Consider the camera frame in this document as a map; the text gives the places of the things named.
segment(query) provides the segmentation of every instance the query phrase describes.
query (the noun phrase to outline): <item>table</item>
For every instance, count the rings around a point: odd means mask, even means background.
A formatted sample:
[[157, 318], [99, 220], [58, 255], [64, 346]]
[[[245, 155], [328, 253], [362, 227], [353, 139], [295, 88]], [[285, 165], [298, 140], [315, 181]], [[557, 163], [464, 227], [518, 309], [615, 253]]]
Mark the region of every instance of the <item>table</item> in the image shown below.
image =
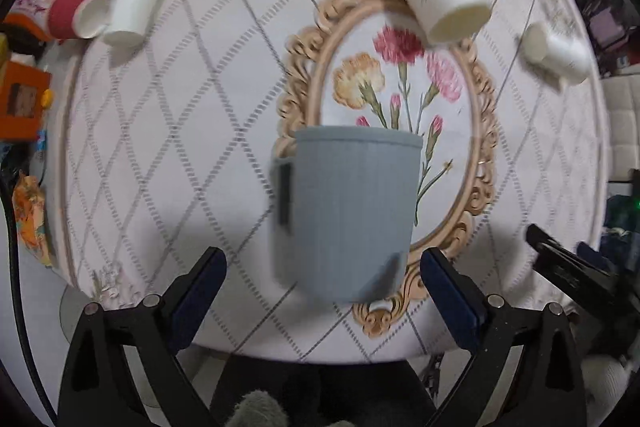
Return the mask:
[[[561, 299], [530, 269], [524, 228], [597, 247], [607, 181], [597, 68], [567, 88], [518, 53], [524, 28], [541, 20], [587, 41], [572, 0], [490, 1], [487, 26], [449, 49], [425, 45], [403, 0], [164, 0], [142, 49], [93, 42], [59, 179], [69, 279], [106, 307], [131, 305], [215, 245], [228, 275], [196, 342], [326, 363], [452, 346], [416, 271], [425, 245], [515, 305]], [[358, 75], [379, 110], [353, 89]], [[418, 117], [431, 84], [438, 92]], [[401, 290], [353, 307], [306, 301], [287, 278], [273, 155], [292, 153], [292, 131], [306, 124], [406, 129], [407, 107], [425, 148], [431, 136], [423, 162], [433, 172], [422, 176], [429, 192]]]

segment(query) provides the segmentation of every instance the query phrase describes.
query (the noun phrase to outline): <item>screw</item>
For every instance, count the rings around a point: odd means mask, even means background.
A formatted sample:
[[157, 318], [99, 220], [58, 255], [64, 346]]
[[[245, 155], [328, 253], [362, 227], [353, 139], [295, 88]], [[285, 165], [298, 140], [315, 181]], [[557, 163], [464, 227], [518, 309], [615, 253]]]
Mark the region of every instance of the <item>screw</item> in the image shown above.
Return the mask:
[[502, 308], [504, 306], [504, 299], [501, 296], [496, 295], [495, 293], [492, 295], [489, 295], [486, 298], [486, 301], [489, 303], [489, 306], [491, 306], [492, 308]]
[[142, 299], [142, 305], [146, 308], [154, 308], [158, 306], [160, 303], [160, 296], [152, 293], [151, 295], [147, 295], [144, 299]]
[[562, 306], [557, 302], [549, 303], [549, 311], [552, 312], [554, 315], [562, 315], [564, 313]]
[[90, 302], [89, 304], [87, 304], [87, 306], [84, 307], [84, 314], [93, 315], [99, 309], [100, 309], [100, 304], [98, 304], [97, 302]]

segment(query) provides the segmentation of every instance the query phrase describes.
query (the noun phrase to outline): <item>orange picture frame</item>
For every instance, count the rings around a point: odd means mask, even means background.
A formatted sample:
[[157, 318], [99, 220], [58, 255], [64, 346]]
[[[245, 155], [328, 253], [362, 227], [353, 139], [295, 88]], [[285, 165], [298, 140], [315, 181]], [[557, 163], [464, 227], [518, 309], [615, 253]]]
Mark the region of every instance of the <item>orange picture frame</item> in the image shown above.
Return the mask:
[[42, 121], [42, 94], [51, 74], [17, 62], [0, 70], [0, 140], [35, 141]]

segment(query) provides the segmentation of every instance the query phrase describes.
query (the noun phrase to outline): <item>ornate gold frame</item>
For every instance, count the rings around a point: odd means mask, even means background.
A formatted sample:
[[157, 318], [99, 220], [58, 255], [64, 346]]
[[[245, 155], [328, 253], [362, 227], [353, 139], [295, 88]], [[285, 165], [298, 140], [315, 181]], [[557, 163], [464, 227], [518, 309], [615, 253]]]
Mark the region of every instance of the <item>ornate gold frame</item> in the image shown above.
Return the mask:
[[[307, 125], [320, 123], [322, 88], [326, 70], [345, 35], [361, 20], [388, 10], [413, 16], [405, 0], [323, 0], [318, 6], [316, 26], [304, 28], [287, 44], [287, 87], [278, 100], [279, 134], [276, 157], [293, 155], [293, 133]], [[388, 331], [409, 306], [428, 293], [420, 279], [420, 254], [427, 247], [442, 248], [450, 259], [457, 256], [473, 230], [473, 216], [482, 212], [494, 197], [494, 147], [497, 125], [494, 115], [494, 86], [478, 61], [476, 45], [465, 39], [450, 46], [463, 71], [470, 92], [472, 129], [465, 181], [443, 222], [428, 237], [414, 243], [400, 290], [386, 301], [386, 308], [371, 309], [370, 304], [353, 305], [353, 316], [370, 337]]]

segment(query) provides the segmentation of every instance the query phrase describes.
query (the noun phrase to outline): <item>black cable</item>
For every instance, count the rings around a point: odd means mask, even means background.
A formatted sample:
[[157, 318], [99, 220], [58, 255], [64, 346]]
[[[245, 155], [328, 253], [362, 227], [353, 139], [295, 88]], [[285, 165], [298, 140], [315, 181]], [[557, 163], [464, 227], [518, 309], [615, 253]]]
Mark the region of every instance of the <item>black cable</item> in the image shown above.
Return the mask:
[[2, 199], [2, 207], [4, 208], [4, 217], [6, 219], [7, 235], [9, 237], [9, 277], [11, 280], [11, 300], [14, 305], [15, 327], [18, 331], [18, 340], [20, 340], [20, 349], [24, 362], [27, 365], [27, 371], [31, 377], [31, 382], [38, 393], [38, 397], [42, 405], [47, 411], [49, 418], [55, 425], [58, 422], [58, 416], [53, 409], [47, 392], [44, 390], [42, 380], [33, 360], [33, 353], [29, 344], [27, 335], [27, 326], [24, 322], [24, 311], [22, 310], [22, 294], [20, 293], [20, 260], [18, 258], [18, 230], [15, 225], [14, 205], [12, 203], [9, 190], [4, 185], [4, 180], [0, 176], [0, 198]]

